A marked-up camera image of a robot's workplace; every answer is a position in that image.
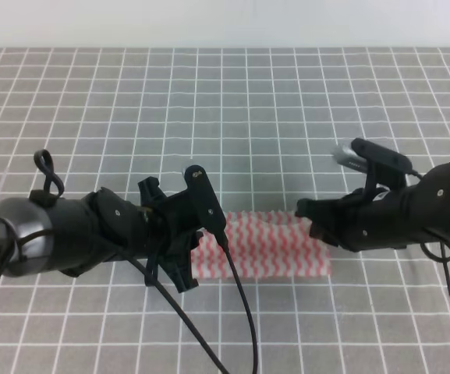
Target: black plastic mount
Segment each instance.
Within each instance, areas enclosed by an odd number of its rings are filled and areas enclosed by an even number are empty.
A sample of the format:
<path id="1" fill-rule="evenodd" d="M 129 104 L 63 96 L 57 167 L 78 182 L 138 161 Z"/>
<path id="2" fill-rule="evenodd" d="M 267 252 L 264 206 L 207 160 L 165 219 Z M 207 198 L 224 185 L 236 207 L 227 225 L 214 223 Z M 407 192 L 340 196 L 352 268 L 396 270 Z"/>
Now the black plastic mount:
<path id="1" fill-rule="evenodd" d="M 361 138 L 355 138 L 351 142 L 351 148 L 367 162 L 365 187 L 341 199 L 300 199 L 297 202 L 296 216 L 313 221 L 310 236 L 330 245 L 342 244 L 336 234 L 341 209 L 370 203 L 379 193 L 387 191 L 378 185 L 391 191 L 403 189 L 406 187 L 406 175 L 413 173 L 410 159 L 394 150 Z"/>
<path id="2" fill-rule="evenodd" d="M 406 175 L 413 173 L 407 156 L 361 138 L 354 139 L 351 148 L 367 161 L 364 195 L 375 191 L 377 185 L 385 185 L 390 190 L 406 187 Z"/>
<path id="3" fill-rule="evenodd" d="M 178 292 L 188 291 L 198 282 L 192 276 L 190 253 L 199 245 L 205 228 L 216 238 L 224 232 L 226 219 L 205 170 L 190 166 L 184 173 L 187 189 L 166 196 L 159 181 L 149 177 L 138 183 L 141 206 L 158 221 L 158 237 L 149 238 L 155 248 L 147 258 L 147 270 L 158 278 L 160 266 L 171 278 Z M 145 278 L 145 284 L 151 286 Z"/>

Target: red and white striped cloth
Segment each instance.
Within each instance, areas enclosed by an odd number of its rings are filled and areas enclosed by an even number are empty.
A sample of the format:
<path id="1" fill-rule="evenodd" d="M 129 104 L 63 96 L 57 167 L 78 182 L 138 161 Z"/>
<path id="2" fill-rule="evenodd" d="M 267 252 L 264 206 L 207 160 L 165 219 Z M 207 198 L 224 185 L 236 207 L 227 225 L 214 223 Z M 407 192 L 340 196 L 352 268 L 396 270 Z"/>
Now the red and white striped cloth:
<path id="1" fill-rule="evenodd" d="M 225 232 L 241 277 L 317 277 L 330 273 L 328 247 L 309 236 L 311 221 L 290 212 L 227 213 Z M 231 277 L 214 236 L 204 232 L 192 251 L 196 278 Z"/>

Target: black bracket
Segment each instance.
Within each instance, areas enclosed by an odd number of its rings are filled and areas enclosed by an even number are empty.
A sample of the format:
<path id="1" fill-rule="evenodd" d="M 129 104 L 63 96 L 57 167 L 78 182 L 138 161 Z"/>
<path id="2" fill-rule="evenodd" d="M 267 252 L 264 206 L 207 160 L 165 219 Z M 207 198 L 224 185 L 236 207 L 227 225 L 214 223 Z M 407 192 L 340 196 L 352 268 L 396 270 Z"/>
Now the black bracket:
<path id="1" fill-rule="evenodd" d="M 160 266 L 171 278 L 178 292 L 188 291 L 198 282 L 192 276 L 190 253 L 199 245 L 205 228 L 213 235 L 220 235 L 226 219 L 205 170 L 191 166 L 184 174 L 187 189 L 166 196 L 159 188 L 159 181 L 149 177 L 138 183 L 141 205 L 150 221 L 158 221 L 161 237 L 155 238 L 156 248 L 147 258 L 147 270 L 158 278 Z M 147 278 L 145 284 L 151 286 Z"/>
<path id="2" fill-rule="evenodd" d="M 406 187 L 406 175 L 413 173 L 407 156 L 361 138 L 354 139 L 351 148 L 367 161 L 363 199 L 373 199 L 377 185 L 384 185 L 391 191 Z"/>

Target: white grid surface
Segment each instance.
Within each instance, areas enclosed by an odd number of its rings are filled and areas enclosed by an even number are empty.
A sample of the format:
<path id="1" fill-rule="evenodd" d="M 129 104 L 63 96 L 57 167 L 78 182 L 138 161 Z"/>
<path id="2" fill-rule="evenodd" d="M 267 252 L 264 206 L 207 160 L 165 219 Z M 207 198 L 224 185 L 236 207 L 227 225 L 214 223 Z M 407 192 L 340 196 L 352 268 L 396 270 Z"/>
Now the white grid surface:
<path id="1" fill-rule="evenodd" d="M 193 157 L 225 210 L 292 210 L 363 185 L 330 156 L 357 136 L 422 173 L 450 161 L 450 48 L 0 48 L 0 199 L 42 185 L 46 147 L 69 198 L 104 185 L 138 203 L 149 175 L 178 192 Z M 331 277 L 244 280 L 261 373 L 450 372 L 440 267 L 416 247 L 331 255 Z M 229 370 L 250 372 L 234 284 L 164 282 Z M 2 281 L 0 373 L 116 371 L 217 372 L 129 264 Z"/>

